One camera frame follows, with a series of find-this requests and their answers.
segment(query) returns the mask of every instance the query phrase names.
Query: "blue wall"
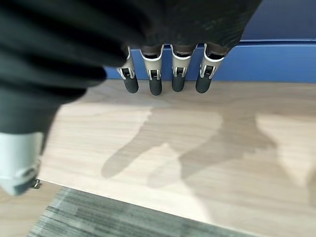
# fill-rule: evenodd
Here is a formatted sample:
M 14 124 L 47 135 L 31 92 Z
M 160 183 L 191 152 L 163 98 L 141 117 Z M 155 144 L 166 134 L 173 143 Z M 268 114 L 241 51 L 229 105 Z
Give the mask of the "blue wall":
M 243 40 L 315 40 L 316 0 L 263 0 Z

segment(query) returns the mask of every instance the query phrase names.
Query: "floor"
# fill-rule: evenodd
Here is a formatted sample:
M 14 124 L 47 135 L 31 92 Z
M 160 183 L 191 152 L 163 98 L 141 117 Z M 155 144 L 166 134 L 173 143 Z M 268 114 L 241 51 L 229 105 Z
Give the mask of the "floor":
M 25 237 L 59 192 L 60 186 L 42 182 L 40 189 L 11 197 L 0 189 L 0 230 L 3 237 Z
M 130 203 L 62 188 L 28 237 L 252 237 Z

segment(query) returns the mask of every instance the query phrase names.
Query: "blue panel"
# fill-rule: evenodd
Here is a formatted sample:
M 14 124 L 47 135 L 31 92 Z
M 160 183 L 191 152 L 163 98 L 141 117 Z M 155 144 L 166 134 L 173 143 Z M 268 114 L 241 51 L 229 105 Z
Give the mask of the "blue panel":
M 203 48 L 195 50 L 186 80 L 196 80 Z M 139 50 L 132 50 L 138 79 L 147 79 Z M 162 79 L 172 79 L 171 49 L 162 55 Z M 316 82 L 316 44 L 241 44 L 232 49 L 214 76 L 215 80 Z M 120 79 L 113 68 L 106 68 L 108 77 Z
M 263 0 L 243 40 L 315 40 L 316 0 Z

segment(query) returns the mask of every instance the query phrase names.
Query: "wooden table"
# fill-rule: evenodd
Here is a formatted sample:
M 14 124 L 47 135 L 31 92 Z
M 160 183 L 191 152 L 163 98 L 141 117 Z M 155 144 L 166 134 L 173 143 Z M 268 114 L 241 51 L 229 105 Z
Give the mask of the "wooden table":
M 316 236 L 316 84 L 159 97 L 109 80 L 64 106 L 40 179 L 260 236 Z

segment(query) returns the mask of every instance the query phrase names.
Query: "robotic hand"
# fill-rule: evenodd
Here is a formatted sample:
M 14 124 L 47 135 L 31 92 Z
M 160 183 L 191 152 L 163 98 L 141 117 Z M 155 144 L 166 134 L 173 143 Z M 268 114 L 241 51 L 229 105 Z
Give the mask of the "robotic hand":
M 161 93 L 161 54 L 172 44 L 181 91 L 190 58 L 206 43 L 196 88 L 208 90 L 260 0 L 2 0 L 0 2 L 0 185 L 24 193 L 37 176 L 62 104 L 117 67 L 138 90 L 129 47 L 141 49 L 152 94 Z

